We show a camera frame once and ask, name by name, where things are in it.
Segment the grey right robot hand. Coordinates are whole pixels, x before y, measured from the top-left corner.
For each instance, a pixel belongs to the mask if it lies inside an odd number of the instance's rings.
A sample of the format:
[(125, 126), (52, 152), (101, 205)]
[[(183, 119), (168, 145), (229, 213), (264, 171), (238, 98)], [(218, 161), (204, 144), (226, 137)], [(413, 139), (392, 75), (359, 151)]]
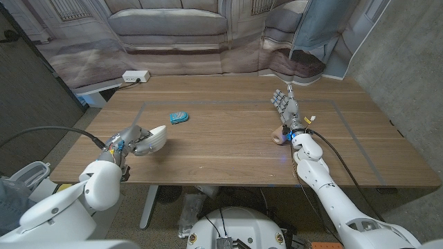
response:
[(270, 101), (280, 114), (280, 119), (284, 125), (287, 125), (290, 129), (303, 128), (298, 102), (294, 98), (292, 85), (287, 85), (287, 94), (276, 89)]

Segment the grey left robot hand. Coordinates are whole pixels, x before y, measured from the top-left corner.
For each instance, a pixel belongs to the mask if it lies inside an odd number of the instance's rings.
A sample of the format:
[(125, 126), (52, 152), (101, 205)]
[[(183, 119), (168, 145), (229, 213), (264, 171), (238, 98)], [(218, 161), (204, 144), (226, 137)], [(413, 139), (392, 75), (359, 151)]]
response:
[(105, 143), (105, 151), (120, 154), (122, 157), (126, 157), (129, 153), (143, 156), (154, 151), (153, 145), (147, 140), (152, 136), (152, 132), (138, 125), (127, 127), (108, 139)]

